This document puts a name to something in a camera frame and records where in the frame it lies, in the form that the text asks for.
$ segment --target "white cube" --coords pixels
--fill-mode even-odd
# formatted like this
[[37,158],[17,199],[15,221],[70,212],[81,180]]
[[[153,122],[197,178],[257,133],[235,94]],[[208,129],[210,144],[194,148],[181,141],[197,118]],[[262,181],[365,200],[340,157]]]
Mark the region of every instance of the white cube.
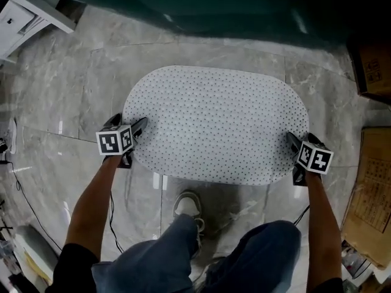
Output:
[[307,141],[301,143],[297,162],[309,172],[327,174],[334,153]]
[[97,142],[101,155],[122,155],[133,147],[131,126],[103,127],[97,132]]

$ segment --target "person's right arm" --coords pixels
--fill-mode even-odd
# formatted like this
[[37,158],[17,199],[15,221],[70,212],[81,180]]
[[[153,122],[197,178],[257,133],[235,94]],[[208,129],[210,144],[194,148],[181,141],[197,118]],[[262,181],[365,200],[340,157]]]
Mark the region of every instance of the person's right arm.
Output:
[[305,172],[309,198],[310,265],[307,293],[320,284],[341,278],[341,235],[320,177]]

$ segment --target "bath mat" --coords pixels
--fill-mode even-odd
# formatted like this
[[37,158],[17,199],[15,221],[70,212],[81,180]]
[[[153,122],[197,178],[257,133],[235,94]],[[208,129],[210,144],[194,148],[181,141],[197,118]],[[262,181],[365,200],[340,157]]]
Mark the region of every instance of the bath mat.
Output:
[[259,186],[293,168],[285,133],[303,137],[300,97],[271,76],[220,68],[169,66],[132,89],[123,121],[148,117],[135,158],[153,172]]

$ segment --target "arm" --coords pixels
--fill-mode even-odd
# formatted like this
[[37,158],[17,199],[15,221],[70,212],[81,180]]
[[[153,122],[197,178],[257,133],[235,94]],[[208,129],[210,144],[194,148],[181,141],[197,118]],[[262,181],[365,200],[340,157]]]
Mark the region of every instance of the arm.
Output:
[[307,292],[319,284],[341,278],[341,235],[320,177],[305,172],[310,198],[310,267]]
[[73,210],[65,244],[79,244],[98,259],[106,224],[111,186],[121,156],[106,159]]

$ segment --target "marble floor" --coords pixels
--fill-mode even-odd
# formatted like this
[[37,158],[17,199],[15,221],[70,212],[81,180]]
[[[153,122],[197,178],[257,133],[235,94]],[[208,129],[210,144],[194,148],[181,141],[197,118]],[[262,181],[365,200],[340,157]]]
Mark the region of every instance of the marble floor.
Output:
[[[342,224],[356,178],[360,130],[391,125],[386,105],[357,95],[344,47],[326,51],[184,37],[87,7],[74,33],[44,31],[24,46],[16,73],[1,76],[0,119],[15,117],[18,123],[18,150],[12,157],[16,174],[42,225],[60,246],[68,213],[101,164],[95,131],[122,111],[140,78],[168,65],[250,71],[289,84],[309,112],[310,130],[335,151],[324,183]],[[6,212],[15,225],[35,222],[13,175],[1,168]],[[162,186],[154,185],[154,177]],[[210,256],[230,253],[246,231],[261,223],[296,220],[309,202],[307,189],[294,187],[290,177],[268,186],[228,186],[154,175],[134,162],[130,171],[117,170],[113,187],[113,227],[122,247],[159,237],[172,220],[175,197],[189,188],[198,191],[205,204],[211,236],[205,253]],[[302,250],[290,292],[304,292],[307,281],[307,215],[298,225]],[[118,255],[106,227],[102,258]]]

